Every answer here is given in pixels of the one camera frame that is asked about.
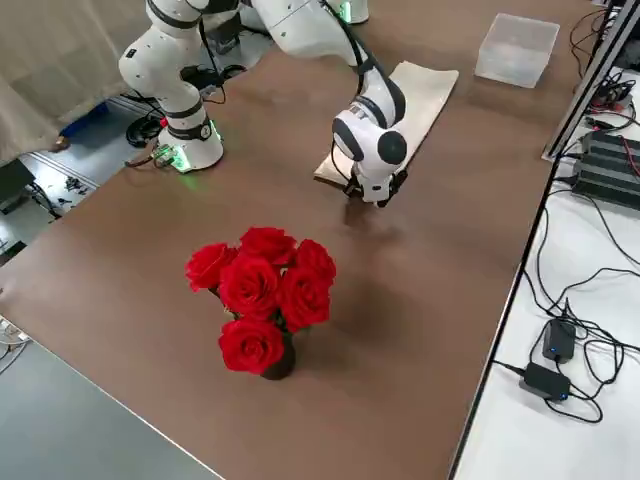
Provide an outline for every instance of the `curtain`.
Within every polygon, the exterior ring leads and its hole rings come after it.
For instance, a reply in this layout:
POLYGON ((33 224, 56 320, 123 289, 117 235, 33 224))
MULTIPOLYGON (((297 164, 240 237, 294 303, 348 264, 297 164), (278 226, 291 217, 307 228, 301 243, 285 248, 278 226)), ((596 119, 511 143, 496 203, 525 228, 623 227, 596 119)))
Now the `curtain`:
POLYGON ((0 166, 126 86, 118 59, 151 22, 144 0, 0 0, 0 166))

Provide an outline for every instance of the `clear plastic box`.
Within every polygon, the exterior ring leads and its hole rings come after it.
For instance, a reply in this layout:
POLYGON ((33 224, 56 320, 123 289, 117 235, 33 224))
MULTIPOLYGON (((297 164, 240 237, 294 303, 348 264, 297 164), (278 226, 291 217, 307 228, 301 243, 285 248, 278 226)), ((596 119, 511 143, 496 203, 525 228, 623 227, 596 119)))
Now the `clear plastic box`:
POLYGON ((560 25, 499 13, 482 42, 475 74, 533 88, 549 63, 560 25))

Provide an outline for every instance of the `power adapter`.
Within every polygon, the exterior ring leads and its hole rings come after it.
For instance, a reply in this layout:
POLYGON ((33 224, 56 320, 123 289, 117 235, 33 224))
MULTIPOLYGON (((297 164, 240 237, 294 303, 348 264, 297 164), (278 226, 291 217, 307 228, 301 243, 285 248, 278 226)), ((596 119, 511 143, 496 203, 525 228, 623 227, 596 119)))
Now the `power adapter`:
POLYGON ((554 362, 566 363, 573 358, 575 343, 576 327, 554 318, 545 329, 542 355, 554 362))
POLYGON ((569 398, 571 381, 561 373, 532 362, 522 373, 520 387, 545 400, 561 402, 569 398))

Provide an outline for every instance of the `gray floor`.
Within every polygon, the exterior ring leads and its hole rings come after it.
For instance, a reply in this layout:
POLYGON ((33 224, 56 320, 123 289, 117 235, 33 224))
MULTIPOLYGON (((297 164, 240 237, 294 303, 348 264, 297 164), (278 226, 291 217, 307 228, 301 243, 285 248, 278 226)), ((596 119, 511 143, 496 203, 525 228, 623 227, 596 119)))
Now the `gray floor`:
MULTIPOLYGON (((253 66, 271 47, 263 36, 243 34, 239 48, 219 59, 221 68, 253 66)), ((203 65, 208 57, 202 55, 203 65)), ((21 157, 49 198, 65 213, 90 196, 139 150, 124 138, 146 106, 108 102, 109 113, 71 138, 71 147, 21 157), (67 191, 68 176, 88 187, 67 191)), ((52 217, 29 201, 0 215, 0 245, 27 245, 52 217)), ((11 361, 0 361, 0 370, 11 361)), ((91 382, 36 344, 29 344, 0 375, 0 479, 200 480, 218 478, 169 443, 91 382)))
POLYGON ((0 471, 16 480, 219 478, 35 344, 0 379, 0 471))

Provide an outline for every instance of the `dark vase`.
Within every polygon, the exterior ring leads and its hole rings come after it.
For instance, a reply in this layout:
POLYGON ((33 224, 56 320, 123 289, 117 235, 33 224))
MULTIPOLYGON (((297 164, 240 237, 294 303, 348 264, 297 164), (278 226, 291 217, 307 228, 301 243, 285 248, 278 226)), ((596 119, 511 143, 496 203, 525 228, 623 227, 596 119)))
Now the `dark vase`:
POLYGON ((266 378, 267 380, 282 380, 293 373, 296 367, 296 349, 293 346, 291 335, 283 335, 282 343, 284 344, 282 358, 267 368, 264 373, 260 375, 262 378, 266 378))

